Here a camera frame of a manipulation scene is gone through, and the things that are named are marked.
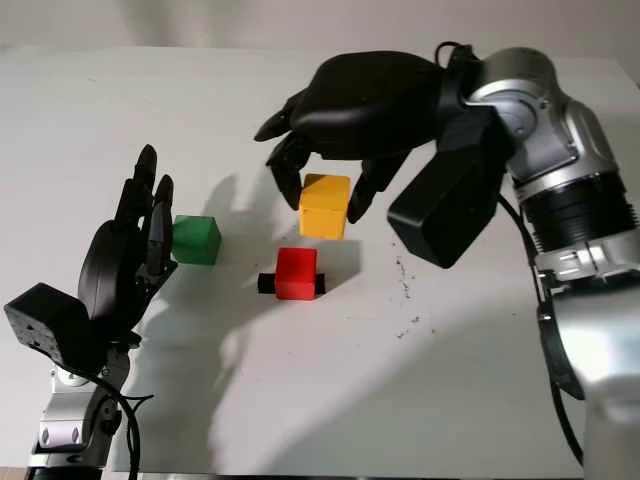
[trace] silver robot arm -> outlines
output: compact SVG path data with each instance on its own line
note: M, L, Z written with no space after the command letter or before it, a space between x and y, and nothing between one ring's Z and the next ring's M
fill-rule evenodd
M507 164L539 253L539 312L552 381L586 402L586 480L640 474L640 230L602 128L526 49L482 62L467 96L496 108Z

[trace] wire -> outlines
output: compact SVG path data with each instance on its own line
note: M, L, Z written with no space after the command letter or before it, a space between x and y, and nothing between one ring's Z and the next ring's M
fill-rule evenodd
M498 195L498 203L502 205L502 208L509 214L513 222L518 227L520 231L520 235L522 236L522 242L524 243L525 253L527 254L527 263L529 264L529 270L531 270L531 278L533 280L533 288L536 292L536 299L538 300L538 305L542 303L542 293L540 292L540 284L538 283L538 273L536 272L536 244L534 243L527 227L522 221L522 216L515 211L515 209L511 206L509 201L502 196L502 194Z
M436 61L436 65L438 65L439 67L442 66L442 64L440 63L440 51L445 48L445 47L459 47L460 44L458 42L452 42L451 40L448 40L446 42L442 42L440 43L437 47L436 47L436 51L433 53L433 58Z
M132 410L133 413L135 414L138 411L138 408L140 408L140 406L146 402L147 400L150 400L154 397L154 395L146 395L144 397L124 397L127 400L138 400L138 402L133 406ZM132 440L132 433L131 433L131 429L129 428L129 425L127 425L127 448L129 449L129 452L131 452L131 450L133 450L133 440Z
M498 203L502 205L502 208L509 214L511 219L514 221L518 230L520 231L520 235L522 236L522 241L524 243L524 248L527 254L527 261L529 263L529 268L531 269L531 275L533 277L533 286L536 292L536 298L538 300L538 306L542 305L543 297L541 293L540 284L538 283L538 273L536 271L535 265L535 256L537 254L536 245L531 238L531 234L527 230L527 227L522 220L522 209L520 213L516 212L513 206L507 201L506 198L502 196L502 194L498 195ZM544 288L544 298L547 299L549 297L548 289ZM560 428L562 429L562 433L564 434L564 438L571 449L571 453L576 458L578 463L582 466L583 464L583 452L578 439L576 438L576 434L573 431L573 427L571 426L571 421L569 420L569 416L567 415L567 410L564 406L564 402L562 401L562 392L560 391L560 387L552 380L551 375L549 375L549 385L551 389L551 400L553 401L553 407L556 411L556 416L558 417L558 422L560 423Z
M558 387L558 385L556 385L551 379L549 379L549 387L551 388L551 399L553 400L553 406L556 409L556 414L558 415L558 421L560 422L562 433L564 433L564 438L569 444L571 453L573 453L573 456L576 457L576 460L582 466L584 458L582 447L576 438L573 428L571 428L571 422L569 421L567 410L564 408L564 402L562 401L562 392L560 391L560 387Z
M80 370L70 369L61 366L66 371L78 375L79 377L86 378L90 382L95 383L97 386L103 388L108 396L104 398L111 398L120 405L122 411L127 417L127 447L129 449L129 476L128 480L137 480L138 472L140 470L140 427L138 426L138 420L136 419L135 410L129 405L127 398L139 399L140 403L148 400L151 396L147 397L126 397L122 395L117 388L111 385L109 382L96 375L87 374Z

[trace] block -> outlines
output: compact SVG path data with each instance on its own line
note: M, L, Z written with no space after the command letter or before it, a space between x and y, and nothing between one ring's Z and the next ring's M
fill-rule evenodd
M300 235L340 240L349 204L349 177L309 173L300 195Z
M314 248L278 250L276 297L281 300L313 300L316 296L316 259Z
M316 297L327 293L325 285L324 273L316 273L315 283ZM276 293L276 274L275 273L259 273L258 274L258 293L266 293L273 295Z
M215 265L222 236L212 217L177 215L173 223L173 256L178 263Z

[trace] robotic hand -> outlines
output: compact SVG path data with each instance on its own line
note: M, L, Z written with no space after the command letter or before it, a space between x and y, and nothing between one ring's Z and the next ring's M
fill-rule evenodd
M147 145L115 218L91 242L78 298L39 283L5 306L20 343L56 364L29 479L99 479L121 423L116 404L127 416L129 478L137 478L140 435L127 400L149 397L125 397L120 388L129 373L128 351L140 342L132 328L177 266L170 259L173 182L165 175L153 195L156 162Z
M453 51L439 66L442 46ZM392 203L388 221L412 253L451 267L500 202L525 241L554 405L570 447L582 450L559 388L586 400L587 480L640 471L640 231L597 118L559 87L542 53L510 48L480 60L445 42L433 64L400 52L339 55L260 128L290 133L267 165L297 209L298 171L311 152L362 159L349 202L357 221L411 149L437 153ZM505 172L520 215L500 196ZM540 282L543 294L539 293Z

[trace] white surface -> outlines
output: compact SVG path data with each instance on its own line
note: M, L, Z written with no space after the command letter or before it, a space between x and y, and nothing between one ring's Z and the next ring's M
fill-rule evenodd
M481 50L613 57L640 82L637 0L0 0L0 45Z
M499 212L443 271L408 255L386 223L431 146L345 241L298 237L263 167L274 143L251 137L329 55L4 51L0 302L37 281L75 292L91 236L150 143L159 173L175 180L174 213L214 215L224 240L219 265L180 267L141 326L127 390L157 395L140 412L145 471L578 475L551 406L515 227ZM599 115L637 197L640 92L613 61L557 67L563 88ZM306 171L355 179L359 165L314 159ZM324 297L256 294L256 274L283 245L317 246ZM0 464L26 462L48 367L0 322ZM580 424L580 406L570 407ZM127 468L122 439L111 460Z

